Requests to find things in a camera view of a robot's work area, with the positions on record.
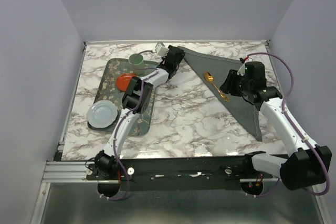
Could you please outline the grey cloth napkin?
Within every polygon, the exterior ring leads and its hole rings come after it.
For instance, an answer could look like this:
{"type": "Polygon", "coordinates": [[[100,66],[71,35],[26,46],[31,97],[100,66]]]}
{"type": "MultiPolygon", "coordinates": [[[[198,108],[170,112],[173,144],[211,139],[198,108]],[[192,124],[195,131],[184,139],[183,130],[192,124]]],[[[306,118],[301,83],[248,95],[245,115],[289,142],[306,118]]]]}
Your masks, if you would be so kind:
{"type": "Polygon", "coordinates": [[[204,78],[204,73],[208,71],[214,77],[215,84],[221,88],[230,73],[233,70],[237,71],[242,63],[240,63],[239,60],[207,55],[182,46],[179,48],[185,52],[184,60],[186,63],[215,94],[223,106],[231,113],[233,118],[257,141],[261,142],[263,137],[259,127],[259,112],[253,105],[243,100],[242,93],[239,90],[239,84],[230,84],[229,89],[224,91],[229,99],[229,101],[226,102],[214,86],[206,82],[204,78]]]}

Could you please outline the gold spoon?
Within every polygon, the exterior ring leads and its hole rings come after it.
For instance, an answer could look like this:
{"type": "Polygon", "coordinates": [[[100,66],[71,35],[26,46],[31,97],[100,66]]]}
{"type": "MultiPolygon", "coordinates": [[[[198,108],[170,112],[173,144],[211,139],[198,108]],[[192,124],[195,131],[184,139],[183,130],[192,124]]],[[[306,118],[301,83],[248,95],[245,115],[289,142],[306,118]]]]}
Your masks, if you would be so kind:
{"type": "Polygon", "coordinates": [[[220,96],[226,101],[229,102],[229,98],[219,89],[219,87],[214,83],[214,77],[208,72],[206,71],[204,73],[204,78],[205,80],[212,84],[214,86],[214,88],[218,91],[218,93],[220,94],[220,96]]]}

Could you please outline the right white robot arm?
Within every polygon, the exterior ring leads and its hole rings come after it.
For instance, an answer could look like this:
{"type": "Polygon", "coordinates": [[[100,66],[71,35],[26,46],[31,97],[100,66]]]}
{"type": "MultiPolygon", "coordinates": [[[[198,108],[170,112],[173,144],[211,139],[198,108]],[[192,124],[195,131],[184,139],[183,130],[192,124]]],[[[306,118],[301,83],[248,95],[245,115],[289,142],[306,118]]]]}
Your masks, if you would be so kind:
{"type": "Polygon", "coordinates": [[[244,157],[242,173],[249,178],[259,172],[270,174],[282,181],[288,190],[308,189],[325,184],[316,196],[328,193],[330,178],[328,169],[332,153],[327,146],[319,146],[299,125],[286,106],[280,91],[267,86],[265,66],[259,61],[242,64],[238,70],[231,69],[220,90],[224,94],[242,97],[261,112],[279,134],[288,158],[252,152],[244,157]]]}

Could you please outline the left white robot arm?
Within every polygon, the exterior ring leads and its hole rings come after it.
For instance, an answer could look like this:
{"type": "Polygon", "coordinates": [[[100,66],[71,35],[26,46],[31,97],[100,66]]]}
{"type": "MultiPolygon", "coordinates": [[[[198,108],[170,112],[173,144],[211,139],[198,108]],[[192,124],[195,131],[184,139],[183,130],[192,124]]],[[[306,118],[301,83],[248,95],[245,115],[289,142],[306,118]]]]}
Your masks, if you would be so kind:
{"type": "Polygon", "coordinates": [[[157,43],[154,52],[162,61],[152,72],[144,77],[133,77],[122,97],[122,110],[110,139],[106,146],[94,159],[94,166],[104,179],[112,179],[119,168],[124,168],[120,161],[123,144],[134,123],[137,122],[149,105],[152,91],[172,79],[183,58],[184,50],[169,45],[157,43]]]}

